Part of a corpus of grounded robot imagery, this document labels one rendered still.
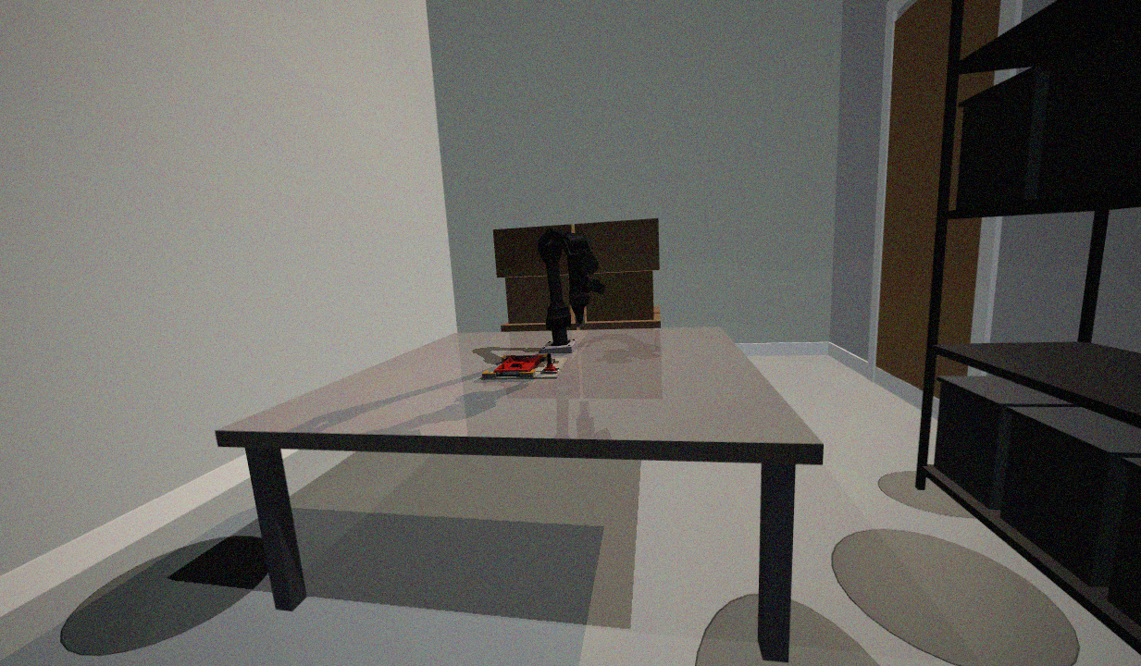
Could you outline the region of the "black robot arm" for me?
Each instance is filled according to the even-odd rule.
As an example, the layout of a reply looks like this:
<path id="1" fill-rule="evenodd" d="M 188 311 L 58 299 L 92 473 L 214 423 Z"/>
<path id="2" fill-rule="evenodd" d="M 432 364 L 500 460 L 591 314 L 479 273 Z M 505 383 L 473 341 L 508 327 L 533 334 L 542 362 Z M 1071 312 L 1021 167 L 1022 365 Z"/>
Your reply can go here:
<path id="1" fill-rule="evenodd" d="M 563 250 L 567 254 L 567 273 L 569 274 L 591 275 L 597 271 L 597 266 L 599 266 L 594 254 L 592 254 L 592 246 L 586 239 L 586 233 L 570 233 L 556 227 L 547 228 L 547 233 L 540 237 L 539 253 L 541 260 L 547 263 L 547 277 L 550 298 L 552 298 L 552 304 L 549 306 L 547 315 L 547 328 L 552 331 L 552 346 L 567 346 L 570 342 L 567 340 L 566 332 L 566 328 L 570 327 L 570 312 L 569 308 L 564 304 L 561 279 L 559 278 L 559 260 L 561 260 Z M 589 277 L 586 278 L 586 292 L 604 293 L 605 284 L 597 279 L 589 281 Z"/>

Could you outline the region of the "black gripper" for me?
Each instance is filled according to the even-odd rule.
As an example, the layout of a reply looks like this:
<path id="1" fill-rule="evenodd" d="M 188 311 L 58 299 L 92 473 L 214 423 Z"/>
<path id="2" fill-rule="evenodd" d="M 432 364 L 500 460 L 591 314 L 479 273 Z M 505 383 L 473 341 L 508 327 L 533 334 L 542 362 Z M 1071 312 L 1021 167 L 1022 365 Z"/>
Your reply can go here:
<path id="1" fill-rule="evenodd" d="M 589 303 L 586 274 L 569 274 L 569 303 L 578 324 L 583 320 L 584 308 Z"/>

